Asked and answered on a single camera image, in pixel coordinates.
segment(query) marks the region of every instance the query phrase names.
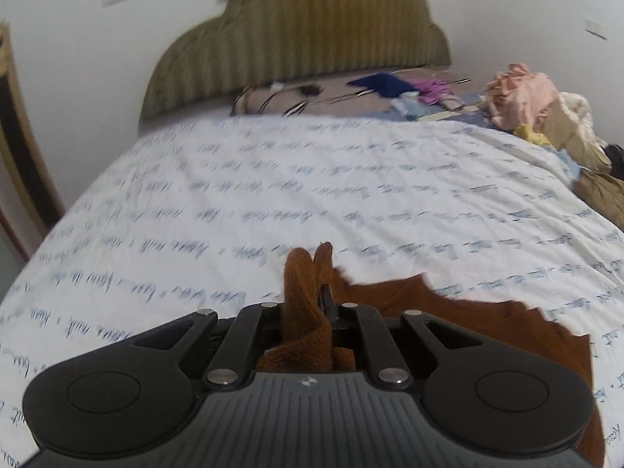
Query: white wall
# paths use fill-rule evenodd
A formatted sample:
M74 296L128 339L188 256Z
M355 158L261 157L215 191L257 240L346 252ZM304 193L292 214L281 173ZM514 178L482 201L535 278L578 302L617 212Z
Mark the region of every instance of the white wall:
M429 0L456 70L485 84L509 62L583 93L596 132L624 145L624 0ZM0 0L11 25L26 108L52 179L69 206L137 136L160 55L223 10L218 0ZM584 31L607 27L608 41Z
M560 91L586 96L597 135L624 146L624 0L429 1L455 70L482 84L512 62L544 71ZM608 40L586 32L586 18Z
M160 55L218 0L0 0L35 138L69 207L137 138Z

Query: upholstered headboard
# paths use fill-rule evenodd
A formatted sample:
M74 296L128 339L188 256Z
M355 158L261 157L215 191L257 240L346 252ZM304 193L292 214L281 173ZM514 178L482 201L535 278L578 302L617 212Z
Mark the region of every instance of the upholstered headboard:
M449 65L425 0L229 0L176 40L150 79L142 119L248 84L376 67Z

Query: brown knit cloth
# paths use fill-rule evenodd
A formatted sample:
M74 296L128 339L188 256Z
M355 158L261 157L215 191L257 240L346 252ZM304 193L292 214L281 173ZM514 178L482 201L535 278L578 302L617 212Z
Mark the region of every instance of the brown knit cloth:
M332 245L323 243L314 260L303 248L292 250L284 270L281 345L258 361L265 371L328 372L355 370L350 350L331 345L332 328L317 305L322 284L329 284L336 303L374 306L384 317L420 309L454 324L567 366L592 389L589 336L572 336L563 326L547 322L537 309L523 303L478 303L437 295L422 275L372 285L351 284L332 266ZM597 467L605 457L597 408L578 452Z

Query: magenta cloth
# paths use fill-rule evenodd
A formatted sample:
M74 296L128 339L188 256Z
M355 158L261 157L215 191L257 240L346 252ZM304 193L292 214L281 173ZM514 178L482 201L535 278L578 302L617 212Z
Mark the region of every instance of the magenta cloth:
M452 95L449 84L439 79L405 79L414 88L420 91L420 101L433 105L440 101L442 95Z

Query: silver pin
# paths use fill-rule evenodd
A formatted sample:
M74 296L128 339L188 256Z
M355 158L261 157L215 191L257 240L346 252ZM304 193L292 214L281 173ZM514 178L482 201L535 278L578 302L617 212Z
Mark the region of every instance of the silver pin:
M232 369L220 367L219 369L213 369L210 371L206 375L206 378L208 379L208 382L216 385L229 385L236 381L238 373Z
M383 368L377 376L388 384L401 384L410 377L409 373L400 367Z

